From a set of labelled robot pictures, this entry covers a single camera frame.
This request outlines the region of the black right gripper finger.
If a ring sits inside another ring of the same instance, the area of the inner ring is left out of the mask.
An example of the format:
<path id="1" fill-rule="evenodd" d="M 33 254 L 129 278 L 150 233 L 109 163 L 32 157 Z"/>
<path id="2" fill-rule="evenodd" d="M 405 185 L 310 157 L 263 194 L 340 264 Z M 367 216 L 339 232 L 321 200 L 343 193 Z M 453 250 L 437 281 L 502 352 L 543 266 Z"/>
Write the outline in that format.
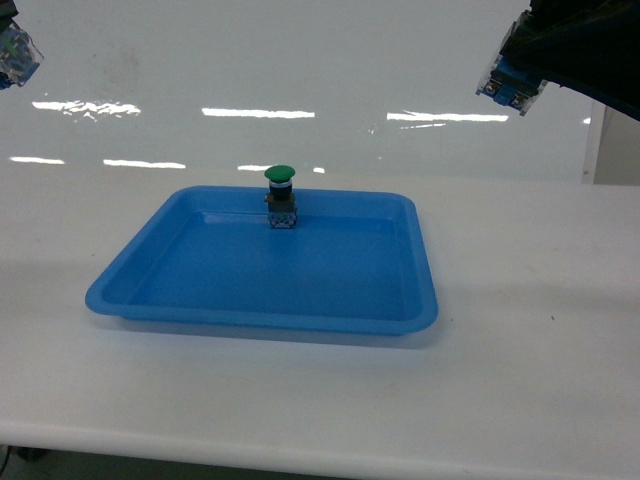
<path id="1" fill-rule="evenodd" d="M 639 118 L 637 1 L 531 1 L 500 54 L 520 70 Z"/>

